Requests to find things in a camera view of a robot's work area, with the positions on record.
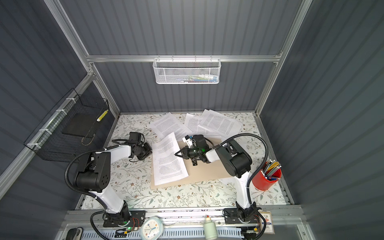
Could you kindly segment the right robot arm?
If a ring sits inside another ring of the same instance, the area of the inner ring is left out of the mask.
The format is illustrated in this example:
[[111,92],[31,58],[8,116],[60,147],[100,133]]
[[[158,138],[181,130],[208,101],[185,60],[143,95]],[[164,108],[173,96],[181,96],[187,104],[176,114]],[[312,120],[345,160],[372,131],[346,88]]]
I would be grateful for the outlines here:
[[[263,161],[253,173],[251,173],[253,162],[251,156],[235,140],[239,137],[256,138],[264,145],[265,155]],[[223,164],[227,173],[234,178],[237,191],[236,214],[240,222],[248,223],[255,216],[262,217],[259,208],[251,198],[250,185],[252,179],[268,159],[269,149],[265,140],[255,134],[240,133],[229,137],[218,145],[214,145],[211,140],[203,135],[185,136],[183,142],[187,145],[175,153],[176,157],[185,160],[190,159],[193,166],[197,165],[197,161],[206,164],[219,161]]]

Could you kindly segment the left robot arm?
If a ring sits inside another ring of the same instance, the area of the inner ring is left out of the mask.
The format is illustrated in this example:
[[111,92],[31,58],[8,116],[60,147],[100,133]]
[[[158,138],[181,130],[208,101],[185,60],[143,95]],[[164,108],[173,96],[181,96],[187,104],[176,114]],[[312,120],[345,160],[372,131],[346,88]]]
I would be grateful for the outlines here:
[[130,212],[125,200],[110,184],[111,165],[124,158],[143,161],[152,153],[142,133],[130,132],[127,139],[113,140],[114,146],[87,151],[74,157],[68,164],[64,179],[73,191],[87,195],[103,206],[100,212],[103,227],[138,228],[144,221],[144,211]]

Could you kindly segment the beige paper folder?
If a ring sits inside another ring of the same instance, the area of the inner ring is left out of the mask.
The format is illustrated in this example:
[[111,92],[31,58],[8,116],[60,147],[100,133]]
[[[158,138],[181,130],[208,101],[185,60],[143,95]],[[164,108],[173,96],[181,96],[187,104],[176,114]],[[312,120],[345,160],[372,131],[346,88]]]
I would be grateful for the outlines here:
[[[184,142],[178,142],[180,149],[185,147],[187,144]],[[187,178],[171,182],[168,184],[163,184],[159,186],[154,185],[154,170],[152,165],[152,175],[151,175],[151,189],[157,188],[167,188],[178,185],[186,185],[186,184],[194,184],[201,181],[209,181],[209,180],[217,180],[223,178],[229,178],[230,175],[225,170],[223,164],[220,161],[216,161],[213,163],[203,163],[202,161],[198,161],[198,164],[194,166],[190,159],[185,160],[184,163],[186,165],[189,176]]]

